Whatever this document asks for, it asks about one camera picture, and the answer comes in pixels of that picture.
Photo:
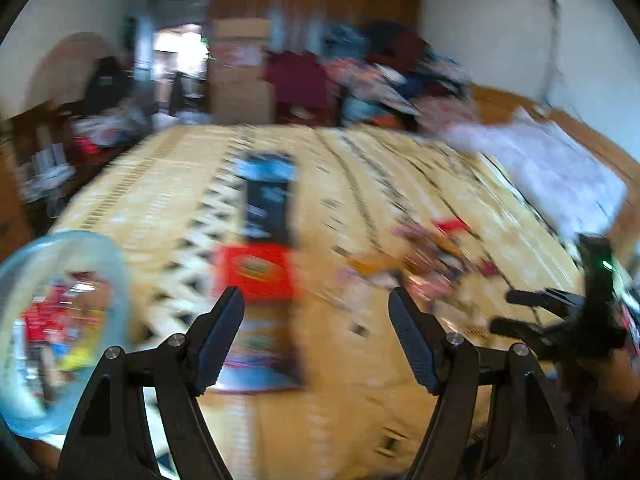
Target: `yellow bedsheet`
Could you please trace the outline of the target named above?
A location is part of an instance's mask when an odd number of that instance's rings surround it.
[[[504,275],[463,281],[461,298],[486,317],[533,320],[529,309],[504,301],[510,286],[581,292],[568,254],[479,159],[376,128],[178,126],[116,160],[54,227],[90,229],[120,245],[130,265],[133,332],[139,338],[150,329],[146,345],[185,331],[185,314],[210,308],[215,269],[208,259],[236,232],[242,197],[233,161],[248,150],[282,150],[298,165],[292,224],[303,296],[293,328],[306,389],[200,398],[238,480],[351,479],[410,465],[435,399],[414,381],[388,320],[386,292],[353,312],[321,297],[342,263],[334,247],[402,251],[390,232],[401,209],[423,224],[457,214],[471,227],[464,250],[491,256]],[[350,330],[354,322],[368,337]],[[479,393],[477,425],[488,394]],[[149,412],[161,454],[166,441],[157,413]],[[391,456],[380,453],[388,436],[398,441]]]

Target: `stacked cardboard box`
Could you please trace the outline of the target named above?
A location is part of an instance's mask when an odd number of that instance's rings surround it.
[[[274,92],[262,80],[271,22],[214,20],[210,46],[211,112],[217,124],[272,124]]]

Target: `pile of clothes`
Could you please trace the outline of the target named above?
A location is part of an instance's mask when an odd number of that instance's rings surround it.
[[[466,72],[414,31],[378,20],[359,33],[340,25],[327,38],[324,66],[341,126],[365,122],[434,134],[478,122]]]

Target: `maroon cloth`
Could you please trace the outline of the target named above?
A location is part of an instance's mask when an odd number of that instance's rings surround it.
[[[276,102],[308,108],[327,108],[327,75],[311,52],[270,53],[265,79],[275,90]]]

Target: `black robotic device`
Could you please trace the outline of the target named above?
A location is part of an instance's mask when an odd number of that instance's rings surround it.
[[[465,459],[478,386],[493,387],[482,451],[467,478],[580,479],[578,450],[560,392],[531,351],[550,360],[606,356],[624,344],[612,316],[608,240],[582,237],[586,297],[561,291],[510,291],[508,301],[535,304],[564,319],[550,328],[495,319],[490,329],[522,339],[508,351],[476,348],[445,333],[404,288],[389,297],[389,316],[417,382],[438,396],[406,478],[454,480]],[[60,457],[60,480],[157,480],[142,387],[154,386],[167,441],[183,480],[232,480],[196,397],[215,384],[244,315],[242,293],[228,288],[188,332],[158,348],[105,351],[87,384]]]

